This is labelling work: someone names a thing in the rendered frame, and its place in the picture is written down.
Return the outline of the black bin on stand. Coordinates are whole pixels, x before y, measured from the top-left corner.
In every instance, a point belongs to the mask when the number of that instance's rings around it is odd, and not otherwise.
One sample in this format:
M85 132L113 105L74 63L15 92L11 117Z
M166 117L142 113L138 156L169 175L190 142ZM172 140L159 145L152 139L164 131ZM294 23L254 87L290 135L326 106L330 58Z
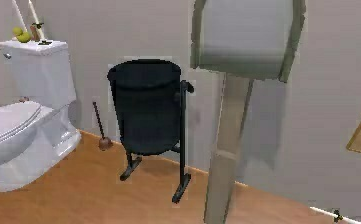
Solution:
M134 59L109 69L120 141L126 151L128 179L144 156L180 154L180 180L172 197L181 200L191 175L185 171L186 94L194 87L181 78L179 65L162 59Z

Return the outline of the brown toilet plunger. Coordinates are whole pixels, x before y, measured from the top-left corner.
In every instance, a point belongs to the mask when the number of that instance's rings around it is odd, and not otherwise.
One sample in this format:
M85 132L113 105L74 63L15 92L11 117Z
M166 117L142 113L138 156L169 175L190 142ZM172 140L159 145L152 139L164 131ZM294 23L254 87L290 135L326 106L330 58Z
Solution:
M100 114L98 111L97 103L95 101L93 101L92 105L95 110L96 119L97 119L97 123L99 126L100 134L101 134L101 138L99 139L99 149L102 151L105 151L105 150L111 148L113 146L113 143L112 143L112 140L109 137L106 137L104 134L103 125L102 125L102 122L100 119Z

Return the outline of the white toilet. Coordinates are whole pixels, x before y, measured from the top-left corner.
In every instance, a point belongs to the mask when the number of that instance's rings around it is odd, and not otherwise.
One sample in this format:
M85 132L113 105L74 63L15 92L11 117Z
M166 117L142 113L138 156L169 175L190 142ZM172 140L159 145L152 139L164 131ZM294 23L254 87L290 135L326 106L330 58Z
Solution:
M0 192L24 187L72 150L81 133L69 119L76 101L68 44L0 42L20 97L0 106Z

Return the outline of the white rod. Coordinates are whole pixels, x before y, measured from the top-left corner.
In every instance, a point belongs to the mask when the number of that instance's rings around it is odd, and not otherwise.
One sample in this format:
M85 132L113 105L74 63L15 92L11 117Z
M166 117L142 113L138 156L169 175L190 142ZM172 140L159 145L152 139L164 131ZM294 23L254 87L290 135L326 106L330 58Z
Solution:
M12 8L13 8L13 10L15 12L16 18L18 19L18 22L19 22L21 28L23 29L23 31L28 32L26 24L25 24L25 22L23 20L20 8L19 8L19 6L17 4L17 1L16 0L11 0L11 1L12 1Z
M33 20L34 20L33 25L37 28L37 30L39 32L39 35L40 35L40 38L42 40L46 40L44 31L43 31L43 24L44 23L39 20L32 0L28 0L28 5L29 5L29 9L31 11L31 14L32 14L32 17L33 17Z

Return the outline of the yellow-green soap bottle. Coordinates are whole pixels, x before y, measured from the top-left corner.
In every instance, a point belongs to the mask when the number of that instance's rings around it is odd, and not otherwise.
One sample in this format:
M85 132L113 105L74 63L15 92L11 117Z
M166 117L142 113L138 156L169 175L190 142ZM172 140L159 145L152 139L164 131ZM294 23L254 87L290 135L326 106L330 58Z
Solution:
M14 27L12 29L12 33L21 43L27 43L31 40L30 34L28 32L24 32L23 29L20 27Z

